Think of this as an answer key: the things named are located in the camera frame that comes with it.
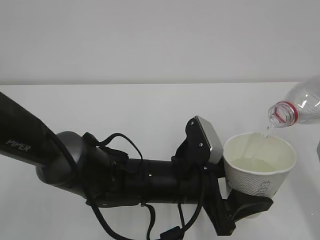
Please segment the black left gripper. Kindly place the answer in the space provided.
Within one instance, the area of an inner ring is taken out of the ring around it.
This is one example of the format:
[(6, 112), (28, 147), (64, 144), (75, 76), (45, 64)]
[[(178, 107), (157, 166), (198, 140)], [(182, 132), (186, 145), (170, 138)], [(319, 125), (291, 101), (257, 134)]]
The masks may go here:
[(204, 141), (189, 143), (184, 140), (171, 158), (177, 171), (179, 184), (195, 175), (197, 183), (197, 205), (195, 212), (177, 234), (183, 236), (195, 223), (201, 209), (205, 210), (218, 236), (230, 236), (236, 228), (235, 222), (266, 212), (273, 200), (265, 196), (253, 196), (232, 189), (223, 200), (218, 179), (225, 176), (223, 147), (209, 147)]

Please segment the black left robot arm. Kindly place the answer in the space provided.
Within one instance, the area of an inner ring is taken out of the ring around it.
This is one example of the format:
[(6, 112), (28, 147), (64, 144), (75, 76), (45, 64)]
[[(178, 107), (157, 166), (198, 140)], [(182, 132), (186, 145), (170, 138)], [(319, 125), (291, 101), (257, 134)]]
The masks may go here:
[(186, 138), (170, 161), (132, 159), (109, 147), (119, 136), (103, 141), (92, 134), (72, 131), (53, 133), (39, 118), (8, 96), (0, 96), (0, 152), (35, 166), (38, 178), (51, 186), (85, 198), (104, 230), (121, 240), (106, 222), (101, 208), (141, 205), (149, 210), (152, 228), (153, 203), (196, 204), (189, 221), (160, 235), (179, 240), (205, 210), (219, 236), (236, 227), (236, 195), (223, 199), (218, 180), (225, 174), (222, 145), (212, 125), (195, 116), (185, 128)]

